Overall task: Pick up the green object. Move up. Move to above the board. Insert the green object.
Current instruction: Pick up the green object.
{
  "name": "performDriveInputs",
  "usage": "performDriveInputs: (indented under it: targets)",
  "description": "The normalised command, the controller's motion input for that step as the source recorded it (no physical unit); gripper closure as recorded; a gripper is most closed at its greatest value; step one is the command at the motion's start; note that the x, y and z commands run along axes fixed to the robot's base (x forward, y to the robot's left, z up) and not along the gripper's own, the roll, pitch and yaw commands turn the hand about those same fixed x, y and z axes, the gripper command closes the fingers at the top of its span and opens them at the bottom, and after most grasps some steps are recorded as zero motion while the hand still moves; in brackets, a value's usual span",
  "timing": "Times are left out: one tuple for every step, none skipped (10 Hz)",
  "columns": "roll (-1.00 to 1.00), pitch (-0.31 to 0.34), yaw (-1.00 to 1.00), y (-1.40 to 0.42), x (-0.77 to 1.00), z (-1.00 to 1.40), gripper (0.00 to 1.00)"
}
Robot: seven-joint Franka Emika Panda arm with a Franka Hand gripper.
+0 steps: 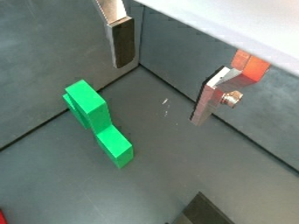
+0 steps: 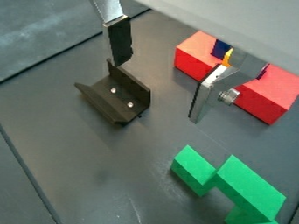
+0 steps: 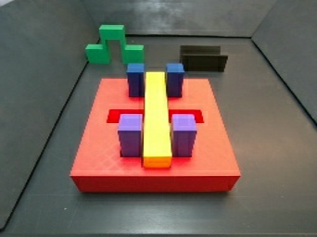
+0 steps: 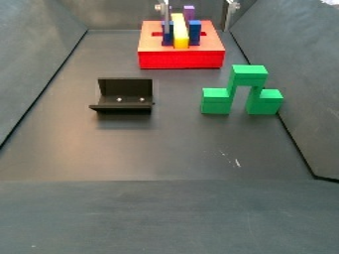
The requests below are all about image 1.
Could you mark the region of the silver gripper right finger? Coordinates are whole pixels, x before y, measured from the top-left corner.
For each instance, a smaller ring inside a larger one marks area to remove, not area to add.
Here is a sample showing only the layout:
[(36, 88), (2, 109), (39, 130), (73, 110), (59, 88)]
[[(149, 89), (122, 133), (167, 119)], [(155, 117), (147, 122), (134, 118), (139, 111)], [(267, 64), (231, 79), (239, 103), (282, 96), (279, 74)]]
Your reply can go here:
[(203, 82), (191, 122), (201, 126), (221, 104), (234, 108), (243, 94), (239, 90), (261, 82), (270, 63), (243, 50), (238, 50), (231, 67), (222, 66)]

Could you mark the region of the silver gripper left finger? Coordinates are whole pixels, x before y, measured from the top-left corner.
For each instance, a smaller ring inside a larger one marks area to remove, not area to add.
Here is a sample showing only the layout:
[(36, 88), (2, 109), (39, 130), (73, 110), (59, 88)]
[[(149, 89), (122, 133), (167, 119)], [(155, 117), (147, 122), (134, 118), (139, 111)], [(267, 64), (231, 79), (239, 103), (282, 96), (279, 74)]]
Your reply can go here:
[(115, 68), (125, 67), (137, 56), (135, 20), (127, 15), (123, 0), (93, 0), (106, 25)]

